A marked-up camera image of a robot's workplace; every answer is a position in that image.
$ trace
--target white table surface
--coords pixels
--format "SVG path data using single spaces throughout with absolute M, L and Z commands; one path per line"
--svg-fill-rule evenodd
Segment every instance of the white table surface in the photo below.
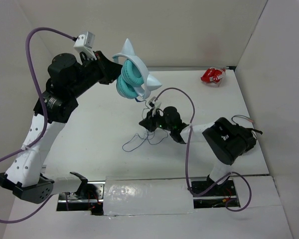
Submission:
M 253 198 L 239 213 L 211 208 L 181 215 L 91 216 L 88 212 L 56 212 L 54 196 L 31 219 L 7 225 L 3 239 L 292 239 L 272 177 L 246 179 Z M 234 183 L 244 205 L 247 187 L 240 178 Z M 16 198 L 10 220 L 24 217 L 36 207 Z
M 187 92 L 196 107 L 194 124 L 208 123 L 219 117 L 230 119 L 233 115 L 246 115 L 248 111 L 235 74 L 227 76 L 219 88 L 201 83 L 205 71 L 152 72 L 163 86 L 152 96 L 167 87 L 178 87 Z M 189 100 L 177 91 L 167 91 L 161 97 L 162 108 L 175 106 L 184 122 L 189 122 L 192 108 Z M 116 92 L 115 84 L 96 84 L 79 99 L 79 107 L 57 137 L 47 159 L 46 173 L 59 174 L 76 171 L 89 180 L 106 177 L 124 178 L 183 178 L 185 145 L 177 144 L 170 137 L 159 145 L 145 142 L 133 152 L 124 152 L 122 145 L 135 133 L 144 133 L 138 125 L 142 120 L 144 103 L 124 99 Z M 237 121 L 247 127 L 246 120 Z M 157 130 L 153 142 L 165 133 Z M 216 157 L 207 143 L 193 143 L 190 148 L 189 174 L 207 176 Z M 268 169 L 257 143 L 254 149 L 237 158 L 233 170 L 244 175 L 267 174 Z

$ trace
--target headphone ear cushion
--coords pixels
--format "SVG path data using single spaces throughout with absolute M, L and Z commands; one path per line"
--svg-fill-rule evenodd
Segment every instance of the headphone ear cushion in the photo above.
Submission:
M 124 81 L 122 75 L 116 80 L 116 89 L 121 96 L 128 99 L 134 99 L 138 96 L 133 87 Z
M 139 87 L 144 83 L 142 75 L 136 65 L 130 60 L 126 60 L 122 67 L 122 76 L 126 83 L 133 87 Z

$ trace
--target headphones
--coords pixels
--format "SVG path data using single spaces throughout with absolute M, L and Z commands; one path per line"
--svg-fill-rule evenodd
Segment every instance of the headphones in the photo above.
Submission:
M 144 62 L 135 54 L 129 39 L 126 39 L 121 52 L 112 57 L 115 63 L 119 62 L 119 57 L 126 58 L 116 81 L 120 96 L 128 99 L 141 97 L 145 100 L 152 91 L 161 87 L 161 82 L 149 73 Z
M 142 75 L 132 61 L 126 60 L 121 70 L 121 75 L 116 81 L 116 89 L 120 96 L 134 99 L 139 96 L 133 87 L 140 87 L 144 83 Z

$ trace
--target white backdrop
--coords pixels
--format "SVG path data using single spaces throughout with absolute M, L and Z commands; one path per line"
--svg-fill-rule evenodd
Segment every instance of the white backdrop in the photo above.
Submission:
M 96 34 L 111 57 L 125 39 L 148 66 L 229 66 L 238 61 L 267 0 L 18 0 L 33 26 Z M 71 52 L 42 35 L 53 55 Z
M 299 239 L 299 0 L 269 0 L 236 76 Z
M 30 31 L 31 26 L 17 4 L 0 0 L 0 157 L 20 148 L 37 99 L 24 51 Z M 36 73 L 44 86 L 51 55 L 38 36 L 33 38 L 31 47 Z M 0 172 L 5 172 L 11 160 L 0 164 Z M 11 191 L 0 187 L 1 219 L 8 219 L 13 200 Z M 0 239 L 4 229 L 5 225 L 0 224 Z

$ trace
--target white cat ear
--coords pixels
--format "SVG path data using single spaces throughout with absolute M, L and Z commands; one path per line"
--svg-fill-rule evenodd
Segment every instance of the white cat ear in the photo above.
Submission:
M 161 82 L 158 81 L 154 76 L 149 74 L 147 82 L 146 82 L 146 89 L 149 91 L 157 90 L 159 87 L 161 87 Z
M 133 46 L 128 38 L 126 39 L 126 41 L 123 45 L 121 53 L 124 55 L 128 55 L 128 56 L 135 56 Z

